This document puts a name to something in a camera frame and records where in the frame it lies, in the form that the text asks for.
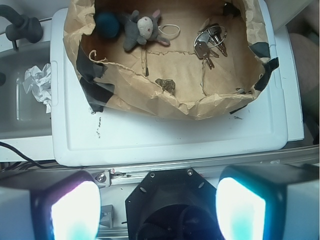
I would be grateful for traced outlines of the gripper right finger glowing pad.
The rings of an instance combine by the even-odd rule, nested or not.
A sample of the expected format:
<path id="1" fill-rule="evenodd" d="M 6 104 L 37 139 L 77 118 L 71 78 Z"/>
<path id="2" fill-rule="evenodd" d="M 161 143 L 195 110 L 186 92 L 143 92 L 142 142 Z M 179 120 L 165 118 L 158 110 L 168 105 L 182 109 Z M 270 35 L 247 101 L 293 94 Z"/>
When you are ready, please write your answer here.
<path id="1" fill-rule="evenodd" d="M 215 207 L 226 240 L 318 240 L 320 168 L 229 165 L 220 175 Z"/>

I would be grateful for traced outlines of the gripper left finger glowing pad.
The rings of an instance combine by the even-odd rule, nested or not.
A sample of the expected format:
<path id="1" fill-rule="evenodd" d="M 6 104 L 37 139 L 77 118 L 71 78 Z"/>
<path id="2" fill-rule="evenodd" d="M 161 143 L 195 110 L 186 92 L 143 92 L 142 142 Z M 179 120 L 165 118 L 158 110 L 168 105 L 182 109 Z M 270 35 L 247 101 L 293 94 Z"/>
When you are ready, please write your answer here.
<path id="1" fill-rule="evenodd" d="M 2 240 L 94 240 L 100 217 L 100 190 L 85 170 L 0 174 Z"/>

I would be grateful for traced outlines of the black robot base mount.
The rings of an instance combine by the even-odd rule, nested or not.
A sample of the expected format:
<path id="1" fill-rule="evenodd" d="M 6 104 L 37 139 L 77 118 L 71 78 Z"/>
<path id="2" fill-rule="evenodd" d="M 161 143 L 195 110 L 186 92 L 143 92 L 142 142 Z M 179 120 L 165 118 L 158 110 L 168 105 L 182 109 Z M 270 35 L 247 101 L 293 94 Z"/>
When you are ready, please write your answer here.
<path id="1" fill-rule="evenodd" d="M 125 200 L 130 240 L 222 240 L 217 189 L 193 168 L 151 171 Z"/>

